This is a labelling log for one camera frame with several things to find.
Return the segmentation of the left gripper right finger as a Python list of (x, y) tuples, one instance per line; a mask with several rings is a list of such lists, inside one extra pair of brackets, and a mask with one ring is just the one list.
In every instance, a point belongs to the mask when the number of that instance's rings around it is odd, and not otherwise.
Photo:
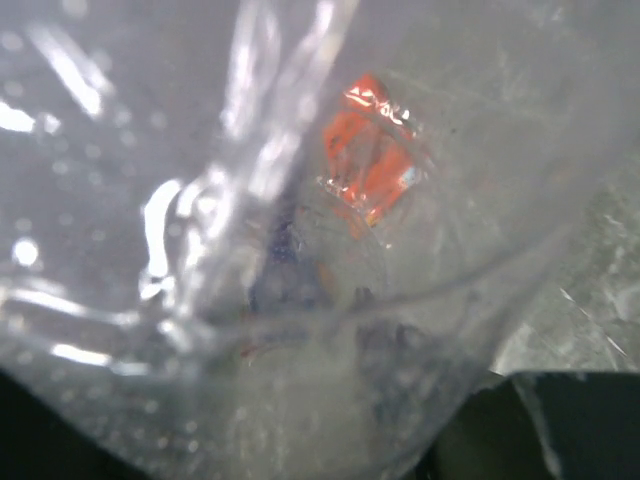
[(636, 479), (636, 373), (522, 372), (471, 396), (417, 479)]

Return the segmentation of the clear plastic bottle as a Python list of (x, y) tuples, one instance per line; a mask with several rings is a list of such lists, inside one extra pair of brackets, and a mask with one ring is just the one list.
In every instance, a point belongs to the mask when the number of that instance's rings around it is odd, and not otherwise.
[[(430, 152), (357, 237), (373, 74)], [(635, 1), (5, 1), (1, 371), (154, 479), (395, 479), (488, 373), (637, 371), (544, 288), (638, 159)]]

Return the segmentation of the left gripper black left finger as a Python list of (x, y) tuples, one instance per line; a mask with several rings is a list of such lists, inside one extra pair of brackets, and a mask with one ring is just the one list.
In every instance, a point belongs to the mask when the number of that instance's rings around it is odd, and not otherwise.
[(146, 479), (97, 446), (7, 373), (1, 374), (3, 479)]

